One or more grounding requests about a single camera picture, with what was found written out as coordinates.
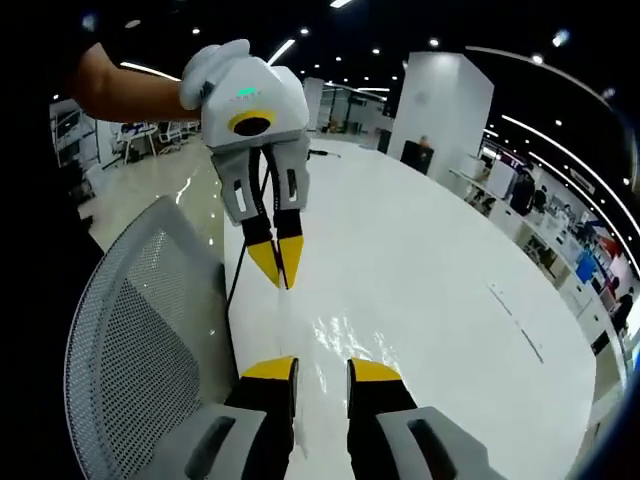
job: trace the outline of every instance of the floor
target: floor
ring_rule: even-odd
[[[318,137],[357,143],[365,148],[377,145],[374,136],[319,134]],[[103,172],[93,187],[96,198],[83,204],[80,213],[83,217],[94,216],[90,232],[103,249],[108,249],[145,208],[167,195],[181,208],[202,240],[219,258],[224,258],[220,181],[199,136],[192,137],[177,152],[145,157],[128,165],[114,165]],[[597,357],[596,366],[594,401],[616,383],[617,368],[609,346]],[[602,425],[586,432],[578,458],[588,452]]]

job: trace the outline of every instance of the white glove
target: white glove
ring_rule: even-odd
[[[234,40],[224,45],[209,45],[196,53],[182,72],[180,103],[186,110],[202,104],[205,82],[218,85],[231,65],[249,56],[249,40]]]

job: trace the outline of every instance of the person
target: person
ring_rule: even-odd
[[[523,217],[527,215],[532,208],[533,194],[536,189],[536,183],[529,173],[531,165],[525,165],[518,174],[518,179],[513,187],[513,194],[509,205],[519,215]]]
[[[544,185],[541,189],[536,190],[533,194],[533,208],[543,213],[544,206],[547,204],[547,187]]]
[[[12,204],[22,218],[11,231],[25,253],[12,276],[21,294],[13,306],[22,318],[12,319],[5,338],[25,351],[7,390],[29,439],[21,449],[37,459],[29,468],[44,469],[29,476],[69,480],[83,476],[67,432],[64,356],[75,309],[103,252],[62,185],[49,103],[68,93],[91,117],[114,122],[199,119],[200,113],[181,106],[180,82],[116,67],[100,43],[98,14],[86,4],[42,5],[44,12],[17,16],[29,19],[30,33],[12,46],[16,81],[8,88],[20,105],[10,109],[17,128],[7,142],[13,150],[5,150],[15,174],[5,170],[4,178],[24,189]]]
[[[618,304],[616,306],[616,310],[611,316],[611,323],[613,324],[613,329],[616,332],[616,335],[619,335],[623,329],[627,328],[627,317],[631,312],[631,307],[633,307],[633,287],[629,288],[629,292],[626,295],[620,297],[618,300]],[[594,355],[598,355],[604,347],[609,344],[609,337],[607,332],[603,332],[595,342],[591,345],[591,350],[593,350]]]
[[[426,148],[431,148],[429,145],[429,139],[426,135],[422,135],[420,137],[420,142],[419,142],[421,147],[426,147]]]

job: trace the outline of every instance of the white pillar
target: white pillar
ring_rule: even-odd
[[[308,77],[302,84],[304,97],[309,107],[309,125],[307,130],[315,131],[318,125],[318,114],[320,113],[320,100],[322,100],[322,88],[324,80],[321,78]]]
[[[478,153],[492,97],[493,84],[463,55],[411,53],[389,155],[400,159],[405,141],[426,135],[434,150],[428,175],[450,186],[448,170]]]

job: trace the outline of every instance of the white table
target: white table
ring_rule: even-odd
[[[129,148],[131,147],[131,142],[133,142],[137,138],[146,137],[149,141],[149,145],[151,145],[151,151],[153,152],[153,156],[156,156],[156,147],[153,145],[153,134],[158,131],[158,126],[154,124],[145,125],[136,133],[123,133],[121,141],[126,142],[125,153],[124,153],[124,164],[126,165],[129,160]]]
[[[351,356],[395,368],[418,405],[435,406],[484,443],[503,476],[564,478],[589,419],[595,358],[553,286],[428,177],[354,144],[313,140],[312,148],[342,158],[308,163],[295,288],[275,289],[246,256],[230,310],[241,372],[268,358],[300,359],[301,446],[287,478],[353,478]],[[228,288],[242,240],[227,219]]]

